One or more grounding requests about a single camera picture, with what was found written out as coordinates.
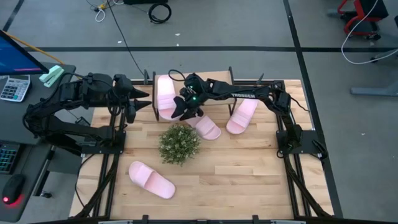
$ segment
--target slipper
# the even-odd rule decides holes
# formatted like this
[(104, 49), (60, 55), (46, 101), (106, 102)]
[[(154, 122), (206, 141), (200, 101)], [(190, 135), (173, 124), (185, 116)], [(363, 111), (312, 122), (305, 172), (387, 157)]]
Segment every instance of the slipper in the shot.
[(244, 99), (239, 108), (234, 111), (228, 123), (226, 123), (226, 130), (231, 134), (242, 134), (253, 117), (257, 103), (258, 100)]
[(129, 175), (133, 183), (164, 199), (172, 198), (175, 193), (173, 183), (142, 162), (133, 162)]
[(176, 121), (180, 117), (172, 118), (177, 105), (174, 103), (175, 90), (173, 80), (168, 75), (161, 75), (157, 79), (157, 109), (159, 116), (168, 121)]
[(221, 135), (221, 129), (208, 116), (197, 116), (185, 121), (205, 140), (215, 140)]

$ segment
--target potted plant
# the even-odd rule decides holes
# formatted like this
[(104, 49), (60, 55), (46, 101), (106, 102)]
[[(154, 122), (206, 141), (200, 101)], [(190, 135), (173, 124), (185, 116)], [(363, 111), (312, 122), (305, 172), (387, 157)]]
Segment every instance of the potted plant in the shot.
[(200, 137), (197, 132), (182, 124), (172, 125), (160, 135), (159, 152), (163, 163), (182, 164), (199, 152)]

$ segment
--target gray floor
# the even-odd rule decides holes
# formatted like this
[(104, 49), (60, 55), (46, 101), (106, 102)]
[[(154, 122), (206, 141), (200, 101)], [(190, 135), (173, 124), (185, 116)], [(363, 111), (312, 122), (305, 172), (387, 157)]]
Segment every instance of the gray floor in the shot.
[[(91, 0), (98, 4), (100, 0)], [(340, 0), (289, 0), (302, 47), (340, 47), (344, 24), (326, 16)], [(384, 0), (390, 17), (380, 22), (385, 33), (373, 44), (351, 39), (347, 47), (397, 47), (398, 29), (393, 17), (398, 2)], [(17, 4), (0, 2), (0, 27)], [(135, 47), (171, 46), (266, 46), (293, 47), (283, 1), (278, 0), (170, 0), (173, 15), (167, 24), (155, 25), (131, 6), (114, 12), (128, 44)], [(148, 5), (139, 5), (148, 10)], [(25, 0), (9, 32), (37, 47), (123, 47), (109, 10), (97, 23), (95, 13), (83, 0)], [(52, 52), (77, 73), (124, 73), (142, 78), (127, 52)], [(232, 66), (236, 78), (301, 79), (295, 52), (203, 51), (133, 52), (142, 69), (166, 73), (225, 70)], [(41, 61), (49, 58), (32, 53)], [(392, 97), (353, 96), (352, 86), (386, 86), (397, 80), (398, 63), (389, 59), (377, 64), (352, 65), (340, 53), (304, 53), (318, 112), (345, 218), (398, 221), (398, 104)], [(373, 54), (350, 53), (355, 61)], [(77, 116), (91, 120), (92, 110), (77, 109)], [(59, 117), (74, 121), (69, 113)], [(75, 175), (51, 175), (45, 190), (54, 198), (33, 198), (19, 223), (66, 218), (73, 197)]]

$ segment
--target monitor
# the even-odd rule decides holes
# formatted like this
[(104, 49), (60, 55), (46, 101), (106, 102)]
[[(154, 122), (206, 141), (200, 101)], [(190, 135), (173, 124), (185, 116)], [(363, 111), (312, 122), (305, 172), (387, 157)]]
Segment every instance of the monitor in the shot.
[(49, 70), (0, 30), (0, 75), (41, 75)]

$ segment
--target computer mouse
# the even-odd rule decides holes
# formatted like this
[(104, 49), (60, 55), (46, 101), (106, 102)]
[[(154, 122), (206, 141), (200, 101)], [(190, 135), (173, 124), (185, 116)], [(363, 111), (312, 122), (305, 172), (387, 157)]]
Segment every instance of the computer mouse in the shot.
[(10, 205), (14, 203), (22, 192), (25, 183), (25, 176), (22, 174), (13, 175), (5, 184), (2, 190), (2, 201)]

